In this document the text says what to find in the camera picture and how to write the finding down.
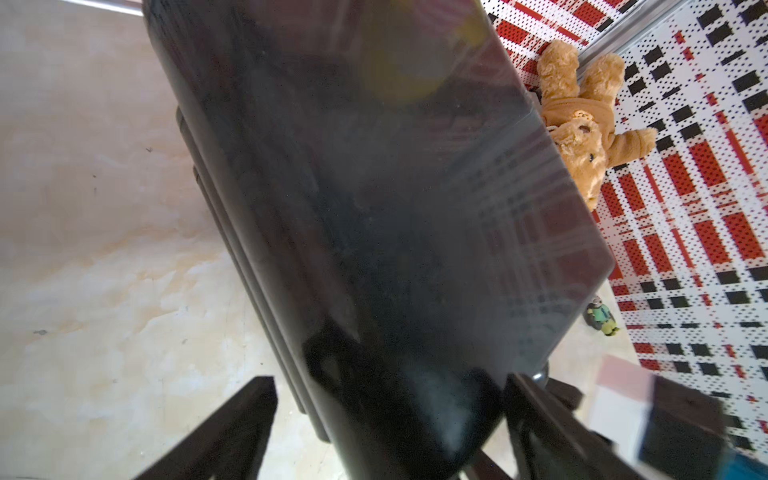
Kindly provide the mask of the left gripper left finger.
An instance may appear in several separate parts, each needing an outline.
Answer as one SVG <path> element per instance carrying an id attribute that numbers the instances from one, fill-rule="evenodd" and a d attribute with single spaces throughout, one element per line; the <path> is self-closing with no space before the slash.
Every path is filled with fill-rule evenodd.
<path id="1" fill-rule="evenodd" d="M 278 405 L 274 379 L 253 378 L 140 479 L 256 479 Z"/>

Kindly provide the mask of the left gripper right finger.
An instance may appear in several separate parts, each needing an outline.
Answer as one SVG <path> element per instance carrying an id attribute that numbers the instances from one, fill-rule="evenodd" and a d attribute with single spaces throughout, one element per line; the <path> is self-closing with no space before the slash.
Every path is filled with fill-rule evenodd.
<path id="1" fill-rule="evenodd" d="M 638 479 L 608 444 L 523 374 L 508 376 L 504 412 L 521 479 Z"/>

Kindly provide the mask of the black pink drawer cabinet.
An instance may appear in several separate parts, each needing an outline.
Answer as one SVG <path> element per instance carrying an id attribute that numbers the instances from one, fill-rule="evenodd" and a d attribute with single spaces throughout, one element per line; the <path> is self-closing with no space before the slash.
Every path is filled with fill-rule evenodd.
<path id="1" fill-rule="evenodd" d="M 147 1 L 151 44 L 318 433 L 448 479 L 612 256 L 477 1 Z"/>

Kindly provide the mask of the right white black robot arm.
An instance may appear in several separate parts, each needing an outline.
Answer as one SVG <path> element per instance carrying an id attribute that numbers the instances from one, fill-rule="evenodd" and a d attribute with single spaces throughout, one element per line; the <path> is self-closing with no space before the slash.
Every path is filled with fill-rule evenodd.
<path id="1" fill-rule="evenodd" d="M 726 439 L 722 403 L 615 356 L 598 372 L 585 425 L 646 479 L 765 479 Z"/>

